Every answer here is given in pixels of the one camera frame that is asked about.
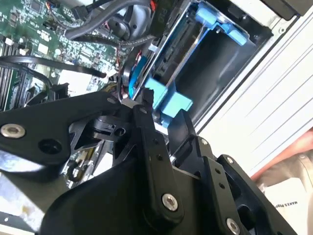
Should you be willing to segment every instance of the ram slot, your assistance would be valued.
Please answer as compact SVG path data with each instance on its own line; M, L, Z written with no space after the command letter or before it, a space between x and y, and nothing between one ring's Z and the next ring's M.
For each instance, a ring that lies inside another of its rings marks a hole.
M13 109L21 108L23 106L23 99L25 99L26 96L26 89L27 89L27 84L26 82L26 73L24 72L19 72L18 74L19 78L19 87L16 93L15 100L11 100L11 103L14 104Z
M3 43L3 48L2 48L2 53L1 53L1 56L6 56L8 54L8 50L9 50L9 47L7 44ZM4 94L4 83L5 83L5 69L4 68L0 68L0 104L2 104L2 101L3 99L5 98L3 96Z
M17 55L18 54L18 48L17 47L9 47L8 54L7 55ZM3 93L1 93L1 110L6 110L6 103L8 101L8 95L10 93L10 86L12 82L12 74L13 70L10 69L4 69L4 89Z

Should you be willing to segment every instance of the black metal arm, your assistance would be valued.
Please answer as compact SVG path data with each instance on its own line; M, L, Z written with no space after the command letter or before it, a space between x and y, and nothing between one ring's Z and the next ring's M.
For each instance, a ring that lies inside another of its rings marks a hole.
M183 110L168 128L174 165L150 108L105 92L3 112L0 127L0 169L32 180L51 181L71 153L114 142L114 167L59 197L41 235L296 235L234 159L213 156Z

